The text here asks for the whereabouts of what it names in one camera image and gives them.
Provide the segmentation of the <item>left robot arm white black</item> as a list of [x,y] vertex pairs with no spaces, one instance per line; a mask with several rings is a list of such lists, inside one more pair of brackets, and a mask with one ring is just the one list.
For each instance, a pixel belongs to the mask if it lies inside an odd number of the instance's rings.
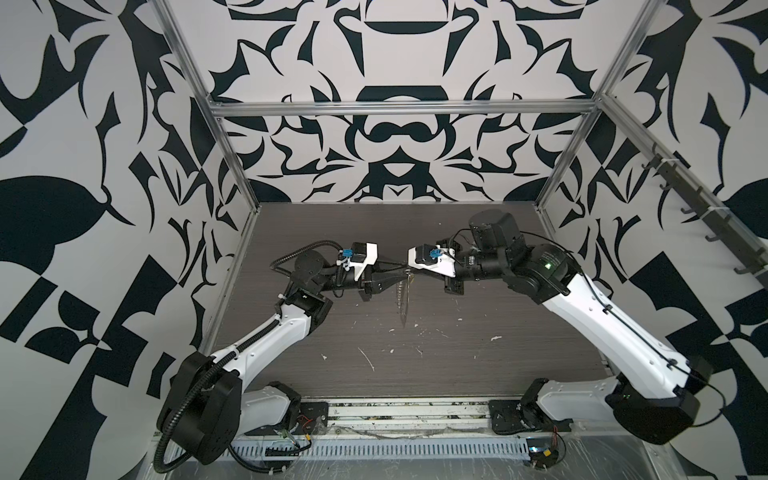
[[158,415],[160,439],[153,468],[169,473],[191,458],[216,460],[247,430],[275,427],[290,431],[301,397],[273,382],[249,392],[252,381],[292,345],[308,337],[325,320],[333,299],[347,290],[364,300],[407,281],[411,269],[380,259],[373,243],[344,249],[335,241],[317,241],[284,255],[270,265],[288,279],[272,316],[230,346],[210,355],[194,352],[181,363]]

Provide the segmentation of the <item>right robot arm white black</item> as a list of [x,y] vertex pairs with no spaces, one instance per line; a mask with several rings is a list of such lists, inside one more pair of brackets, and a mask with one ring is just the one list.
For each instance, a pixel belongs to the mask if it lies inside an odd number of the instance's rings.
[[452,237],[418,245],[408,252],[409,266],[442,278],[445,291],[455,295],[463,294],[468,280],[501,280],[565,320],[617,369],[596,381],[534,380],[498,433],[553,431],[573,420],[615,421],[635,437],[663,445],[699,427],[696,395],[712,375],[704,359],[687,358],[651,335],[563,247],[528,244],[511,214],[482,211],[467,229],[469,250]]

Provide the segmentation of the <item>small circuit board green led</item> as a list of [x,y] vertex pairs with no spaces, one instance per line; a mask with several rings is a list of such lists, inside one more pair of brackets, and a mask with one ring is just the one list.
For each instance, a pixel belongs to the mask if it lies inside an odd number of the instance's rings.
[[548,470],[566,456],[567,445],[558,435],[526,439],[528,465],[536,470]]

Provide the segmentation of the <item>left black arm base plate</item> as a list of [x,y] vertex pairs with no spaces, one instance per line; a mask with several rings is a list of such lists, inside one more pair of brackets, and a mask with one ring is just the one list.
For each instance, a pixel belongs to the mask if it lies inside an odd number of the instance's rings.
[[327,426],[329,403],[325,401],[294,402],[288,408],[284,429],[290,433],[312,434]]

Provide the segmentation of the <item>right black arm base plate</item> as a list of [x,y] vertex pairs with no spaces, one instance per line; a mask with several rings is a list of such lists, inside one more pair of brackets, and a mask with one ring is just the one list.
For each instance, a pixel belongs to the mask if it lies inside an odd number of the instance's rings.
[[496,435],[527,432],[570,432],[572,421],[553,420],[534,402],[522,400],[490,400],[488,402],[491,430]]

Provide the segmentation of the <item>aluminium frame rails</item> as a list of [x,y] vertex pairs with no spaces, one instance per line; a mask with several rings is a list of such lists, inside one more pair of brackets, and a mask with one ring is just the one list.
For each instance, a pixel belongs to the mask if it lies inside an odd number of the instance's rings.
[[767,289],[645,171],[653,142],[767,246],[763,1],[167,1],[174,50],[258,211],[213,345],[323,239],[403,262],[469,217],[550,237],[645,330],[767,402]]

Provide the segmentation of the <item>black wall hook rail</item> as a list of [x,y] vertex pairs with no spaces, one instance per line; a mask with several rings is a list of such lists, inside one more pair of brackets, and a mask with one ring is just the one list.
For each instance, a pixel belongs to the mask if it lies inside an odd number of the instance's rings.
[[709,243],[721,243],[739,262],[737,275],[753,277],[767,289],[767,246],[674,155],[662,151],[657,142],[650,148],[651,157],[643,166],[662,179],[663,192],[674,192],[684,203],[681,213],[703,222],[710,233]]

